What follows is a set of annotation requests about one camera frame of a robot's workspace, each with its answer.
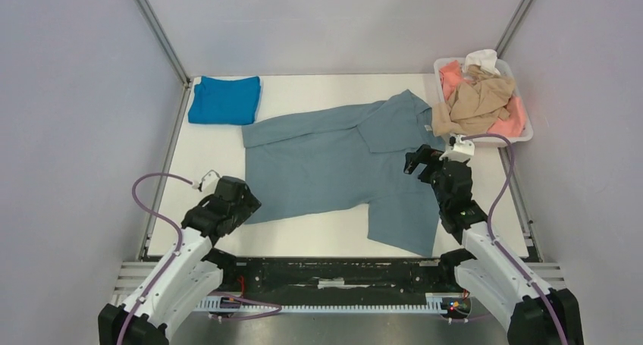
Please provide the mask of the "grey-blue t-shirt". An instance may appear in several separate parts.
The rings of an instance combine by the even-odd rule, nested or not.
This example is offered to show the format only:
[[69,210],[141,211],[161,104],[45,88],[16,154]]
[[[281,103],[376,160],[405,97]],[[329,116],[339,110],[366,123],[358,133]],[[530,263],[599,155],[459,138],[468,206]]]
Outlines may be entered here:
[[431,256],[439,224],[429,185],[406,154],[444,148],[431,107],[409,90],[389,99],[269,118],[242,129],[253,224],[368,207],[370,240]]

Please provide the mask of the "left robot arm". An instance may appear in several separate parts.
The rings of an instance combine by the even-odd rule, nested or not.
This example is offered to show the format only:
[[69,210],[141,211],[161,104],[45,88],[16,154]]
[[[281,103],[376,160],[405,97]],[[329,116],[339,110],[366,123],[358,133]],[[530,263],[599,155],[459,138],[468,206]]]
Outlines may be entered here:
[[215,182],[213,193],[187,211],[182,222],[171,223],[175,242],[146,279],[122,304],[107,304],[99,313],[100,344],[167,344],[197,303],[215,289],[230,290],[237,269],[216,262],[216,243],[231,234],[261,206],[247,183],[209,171],[193,189],[203,191]]

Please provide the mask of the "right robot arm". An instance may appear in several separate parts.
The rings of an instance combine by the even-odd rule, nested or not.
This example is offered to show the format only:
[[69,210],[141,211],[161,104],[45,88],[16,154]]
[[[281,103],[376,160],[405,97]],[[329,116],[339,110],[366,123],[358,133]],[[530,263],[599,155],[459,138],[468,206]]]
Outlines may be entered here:
[[461,245],[440,257],[440,285],[472,294],[510,344],[583,344],[578,300],[568,289],[555,289],[494,234],[491,215],[472,197],[468,160],[428,145],[406,154],[405,174],[424,167],[418,179],[433,189],[441,223]]

